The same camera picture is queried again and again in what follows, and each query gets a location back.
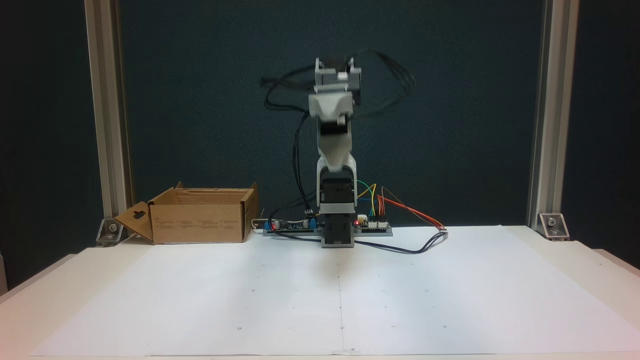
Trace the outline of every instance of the robotic arm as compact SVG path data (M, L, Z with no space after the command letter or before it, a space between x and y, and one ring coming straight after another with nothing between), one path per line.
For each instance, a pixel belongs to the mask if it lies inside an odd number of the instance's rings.
M351 155L353 109L360 104L361 69L316 59L316 85L309 115L317 120L316 199L324 215L323 247L352 247L353 214L358 201L356 161Z

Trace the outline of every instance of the dark blue wall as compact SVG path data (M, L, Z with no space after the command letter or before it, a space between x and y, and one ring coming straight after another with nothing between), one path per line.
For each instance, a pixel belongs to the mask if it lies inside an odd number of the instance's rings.
M295 197L299 116L266 111L259 78L371 47L412 70L418 85L386 117L354 122L359 178L446 224L524 224L542 3L123 1L138 200L178 180L257 181L267 211ZM399 91L376 59L358 64L364 108ZM303 94L280 99L306 107ZM302 146L309 191L317 159L311 124ZM419 220L398 213L392 221Z
M95 245L102 218L82 0L3 4L0 251L9 287Z
M581 1L563 213L571 235L640 268L640 3Z

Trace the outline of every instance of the connector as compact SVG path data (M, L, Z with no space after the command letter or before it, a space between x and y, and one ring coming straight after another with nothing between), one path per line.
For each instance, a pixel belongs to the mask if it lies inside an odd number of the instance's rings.
M369 218L367 217L367 215L359 214L357 219L358 225L360 226L367 226L369 224Z

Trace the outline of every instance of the white table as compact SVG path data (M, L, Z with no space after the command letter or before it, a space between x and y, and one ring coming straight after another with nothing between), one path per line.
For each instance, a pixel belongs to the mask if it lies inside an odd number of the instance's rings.
M507 227L524 243L565 273L579 286L640 329L640 277L577 241L553 243L524 226ZM0 298L0 359L32 359L29 353L61 324L116 281L151 248L144 241L128 241L112 248L86 249L26 286ZM640 359L640 352L403 356L428 359ZM163 357L192 359L193 357ZM234 360L249 357L234 356ZM133 359L52 357L53 359Z

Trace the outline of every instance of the yellow wire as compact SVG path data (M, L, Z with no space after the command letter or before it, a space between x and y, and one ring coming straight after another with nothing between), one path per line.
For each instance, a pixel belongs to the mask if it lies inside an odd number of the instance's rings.
M370 191L370 190L369 190L369 188L367 188L365 191L361 192L361 193L360 193L360 195L358 195L358 197L362 197L362 195L364 195L364 194L368 193L369 191Z
M376 216L376 207L373 205L373 195L376 193L377 184L373 184L373 190L371 190L371 209L373 210L373 216Z

